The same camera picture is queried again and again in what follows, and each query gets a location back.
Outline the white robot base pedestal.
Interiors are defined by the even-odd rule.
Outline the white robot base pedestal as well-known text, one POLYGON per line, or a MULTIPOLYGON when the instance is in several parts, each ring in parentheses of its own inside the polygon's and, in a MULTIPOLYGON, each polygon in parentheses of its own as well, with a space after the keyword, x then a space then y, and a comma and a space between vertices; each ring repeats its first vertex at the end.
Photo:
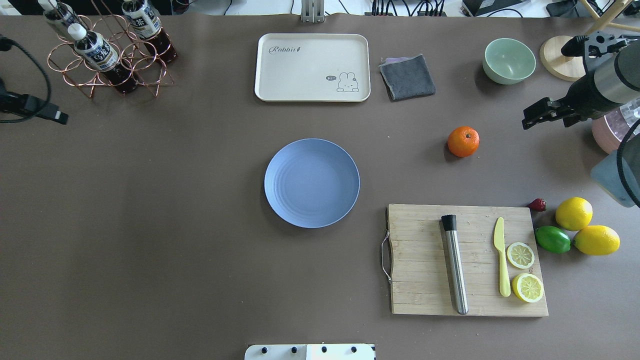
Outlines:
POLYGON ((247 347, 245 360, 375 360, 374 344, 311 343, 254 344, 247 347))

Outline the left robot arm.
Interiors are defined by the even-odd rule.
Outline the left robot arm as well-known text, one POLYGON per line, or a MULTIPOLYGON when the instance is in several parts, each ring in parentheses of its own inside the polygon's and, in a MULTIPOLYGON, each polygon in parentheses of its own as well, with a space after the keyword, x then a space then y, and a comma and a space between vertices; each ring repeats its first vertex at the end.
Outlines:
POLYGON ((66 125, 69 115, 56 103, 58 87, 50 72, 25 46, 2 34, 1 55, 13 50, 22 55, 9 55, 7 63, 1 63, 2 125, 17 125, 32 119, 66 125))

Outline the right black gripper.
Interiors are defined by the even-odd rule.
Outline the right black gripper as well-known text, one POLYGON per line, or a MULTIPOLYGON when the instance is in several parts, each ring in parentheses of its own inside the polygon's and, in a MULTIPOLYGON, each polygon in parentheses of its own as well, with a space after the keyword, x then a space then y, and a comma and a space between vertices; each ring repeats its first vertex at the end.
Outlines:
POLYGON ((628 45, 594 69, 586 71, 558 100, 548 96, 523 111, 522 128, 562 120, 568 128, 598 119, 628 102, 628 45))

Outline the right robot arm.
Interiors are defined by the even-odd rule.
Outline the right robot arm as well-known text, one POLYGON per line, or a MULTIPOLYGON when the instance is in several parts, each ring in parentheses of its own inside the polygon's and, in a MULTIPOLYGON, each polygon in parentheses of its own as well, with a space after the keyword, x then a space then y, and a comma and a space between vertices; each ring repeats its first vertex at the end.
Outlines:
POLYGON ((563 36, 556 60, 576 60, 584 75, 558 100, 548 97, 524 109, 523 129, 562 120, 570 127, 592 120, 592 134, 606 158, 590 176, 620 205, 639 205, 640 46, 637 39, 597 30, 563 36))

